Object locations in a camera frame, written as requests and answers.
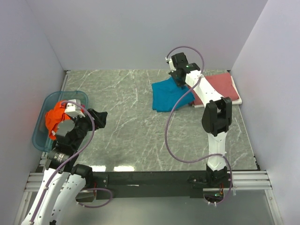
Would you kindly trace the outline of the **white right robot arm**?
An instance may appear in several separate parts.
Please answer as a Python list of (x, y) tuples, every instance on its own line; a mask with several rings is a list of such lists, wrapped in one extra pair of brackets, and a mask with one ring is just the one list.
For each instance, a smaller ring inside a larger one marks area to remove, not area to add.
[(207, 167), (211, 171), (206, 175), (206, 183), (216, 187), (222, 182), (222, 175), (218, 171), (226, 168), (225, 140), (232, 123), (232, 100), (217, 92), (202, 74), (201, 68), (195, 63), (189, 63), (184, 53), (167, 56), (165, 60), (171, 70), (169, 74), (177, 87), (190, 86), (190, 89), (177, 100), (171, 112), (191, 91), (194, 91), (204, 105), (202, 127), (208, 134)]

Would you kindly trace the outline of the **blue t-shirt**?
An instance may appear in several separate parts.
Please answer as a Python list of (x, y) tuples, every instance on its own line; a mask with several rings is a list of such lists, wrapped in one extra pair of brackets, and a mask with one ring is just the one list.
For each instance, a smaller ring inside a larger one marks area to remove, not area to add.
[(170, 112), (176, 102), (189, 91), (187, 86), (178, 87), (172, 77), (152, 84), (152, 109)]

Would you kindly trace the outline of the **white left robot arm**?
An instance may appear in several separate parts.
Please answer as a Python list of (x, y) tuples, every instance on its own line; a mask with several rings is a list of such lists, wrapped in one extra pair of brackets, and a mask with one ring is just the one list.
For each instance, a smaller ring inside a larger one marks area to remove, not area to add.
[(94, 182), (92, 168), (75, 162), (83, 151), (80, 145), (87, 133), (104, 128), (108, 113), (83, 109), (66, 114), (74, 127), (61, 134), (62, 123), (59, 123), (50, 131), (54, 137), (52, 150), (36, 199), (22, 222), (24, 225), (57, 225), (64, 209), (82, 189), (91, 187)]

